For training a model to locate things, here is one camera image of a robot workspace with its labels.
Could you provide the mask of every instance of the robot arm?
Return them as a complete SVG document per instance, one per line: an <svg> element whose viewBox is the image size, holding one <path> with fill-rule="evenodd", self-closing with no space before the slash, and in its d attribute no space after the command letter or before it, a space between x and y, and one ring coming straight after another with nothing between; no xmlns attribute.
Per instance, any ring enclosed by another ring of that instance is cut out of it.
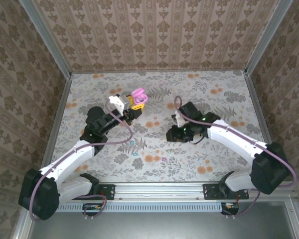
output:
<svg viewBox="0 0 299 239"><path fill-rule="evenodd" d="M252 169L248 171L230 172L220 180L219 191L222 192L224 197L231 192L237 192L242 189L257 189L265 194L271 194L288 176L289 171L282 163L263 150L255 147L255 144L260 145L286 161L286 156L281 145L275 142L268 145L264 142L252 139L235 130L220 119L219 116L211 112L203 116L192 102L188 102L179 110L190 119L219 124L225 128L188 122L176 111L172 117L176 119L177 126L173 125L172 128L168 130L166 134L167 141L188 142L192 141L196 134L200 134L203 137L218 141L234 152L237 152L252 166ZM228 129L243 135L255 144L250 144Z"/></svg>
<svg viewBox="0 0 299 239"><path fill-rule="evenodd" d="M112 114L128 125L131 125L132 121L142 114L145 106L144 104L132 106L133 98L131 96L116 95L109 99L110 103L116 107ZM30 169L24 177L19 204L29 210L34 188L40 178L46 175L36 191L32 207L33 213L43 220L50 218L59 204L81 195L96 194L99 180L89 174L81 174L75 180L64 181L77 167L95 156L104 147L104 145L88 144L107 142L106 134L119 122L110 114L105 114L102 108L92 107L88 111L86 124L84 133L72 149L40 170Z"/></svg>

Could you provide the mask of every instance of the patterned wallpaper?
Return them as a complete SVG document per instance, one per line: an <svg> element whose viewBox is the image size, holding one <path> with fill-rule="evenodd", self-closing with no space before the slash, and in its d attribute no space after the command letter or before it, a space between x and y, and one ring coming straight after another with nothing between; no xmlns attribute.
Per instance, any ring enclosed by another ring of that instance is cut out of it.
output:
<svg viewBox="0 0 299 239"><path fill-rule="evenodd" d="M299 0L293 1L252 78L272 139L284 145L299 176Z"/></svg>
<svg viewBox="0 0 299 239"><path fill-rule="evenodd" d="M19 191L43 159L65 79L17 0L0 0L0 239L18 220Z"/></svg>
<svg viewBox="0 0 299 239"><path fill-rule="evenodd" d="M72 72L243 69L278 0L35 0Z"/></svg>

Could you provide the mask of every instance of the pink toy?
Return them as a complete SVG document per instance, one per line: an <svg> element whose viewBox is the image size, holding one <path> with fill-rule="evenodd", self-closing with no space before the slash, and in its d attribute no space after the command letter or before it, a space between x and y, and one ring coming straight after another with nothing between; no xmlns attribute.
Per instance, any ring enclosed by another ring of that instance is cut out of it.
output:
<svg viewBox="0 0 299 239"><path fill-rule="evenodd" d="M149 98L146 94L143 94L144 91L144 88L138 88L131 93L135 105L144 104L148 101Z"/></svg>

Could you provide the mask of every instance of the yellow part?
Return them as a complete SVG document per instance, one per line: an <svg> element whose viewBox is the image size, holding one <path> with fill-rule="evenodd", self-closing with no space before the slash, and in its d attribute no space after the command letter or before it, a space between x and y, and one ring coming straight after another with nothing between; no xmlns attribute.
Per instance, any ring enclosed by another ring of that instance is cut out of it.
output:
<svg viewBox="0 0 299 239"><path fill-rule="evenodd" d="M134 101L133 101L132 96L127 96L127 98L128 98L129 101L130 101L130 107L131 107L132 105L134 105Z"/></svg>
<svg viewBox="0 0 299 239"><path fill-rule="evenodd" d="M131 109L134 111L137 111L138 109L142 109L142 112L143 112L144 107L145 107L145 104L140 104L140 105L133 106Z"/></svg>

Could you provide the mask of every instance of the metal frame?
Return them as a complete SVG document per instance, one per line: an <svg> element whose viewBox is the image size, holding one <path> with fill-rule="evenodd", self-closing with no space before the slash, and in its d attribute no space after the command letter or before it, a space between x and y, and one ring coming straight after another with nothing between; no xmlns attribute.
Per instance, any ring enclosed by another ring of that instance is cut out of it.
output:
<svg viewBox="0 0 299 239"><path fill-rule="evenodd" d="M225 71L243 71L243 68L232 68L229 70L226 69L156 69L156 70L151 70L151 69L147 69L147 70L120 70L120 71L116 71L116 70L112 70L112 71L73 71L72 74L76 75L82 75L82 74L107 74L107 73L147 73L147 72L203 72L203 71L220 71L220 72L225 72Z"/></svg>
<svg viewBox="0 0 299 239"><path fill-rule="evenodd" d="M41 167L48 165L51 161L53 151L55 148L56 139L59 134L59 129L62 122L66 101L70 93L71 84L72 84L71 79L66 80ZM22 208L18 223L14 231L13 239L27 239L30 232L31 225L32 225L32 220L29 216L28 210Z"/></svg>
<svg viewBox="0 0 299 239"><path fill-rule="evenodd" d="M40 15L40 12L36 9L34 1L20 0L20 2L22 4L24 10L30 17L31 21L33 22L36 30L39 32L45 45L49 49L49 52L53 56L56 64L60 68L65 79L68 80L71 76L70 67L69 67L68 63L66 62L65 58L63 57L61 51L59 50L57 44L55 43L50 31L46 27L41 15Z"/></svg>
<svg viewBox="0 0 299 239"><path fill-rule="evenodd" d="M160 204L168 205L189 205L195 204L203 206L206 204L219 202L235 202L235 200L204 200L203 184L214 182L179 182L179 183L111 183L115 184L115 197L111 205L130 205L138 206L143 204ZM249 191L250 198L242 200L251 202L256 197L256 191ZM296 238L299 239L299 204L297 197L292 189L277 188L272 194L262 194L259 202L284 202L290 223ZM86 201L71 201L68 204L83 203ZM89 201L89 203L99 203L100 201ZM16 227L14 239L28 239L32 221L26 209L23 209Z"/></svg>
<svg viewBox="0 0 299 239"><path fill-rule="evenodd" d="M278 2L273 15L268 21L267 26L245 67L247 75L251 75L254 71L292 2L293 0L281 0Z"/></svg>
<svg viewBox="0 0 299 239"><path fill-rule="evenodd" d="M85 203L66 203L58 207L56 213L83 213ZM222 212L221 203L178 203L178 202L163 202L163 203L126 203L118 201L109 201L103 209L104 213L199 213L199 212Z"/></svg>
<svg viewBox="0 0 299 239"><path fill-rule="evenodd" d="M256 113L256 116L257 116L257 119L259 122L260 130L263 134L264 141L266 143L272 143L270 133L269 133L269 130L268 130L268 127L267 127L267 124L265 121L265 117L264 117L263 111L261 109L261 106L260 106L260 103L259 103L259 100L257 97L256 89L255 89L254 83L252 81L252 78L250 75L247 75L245 72L244 72L244 77L245 77L247 88L248 88L248 91L250 94L251 101L254 105L255 113Z"/></svg>

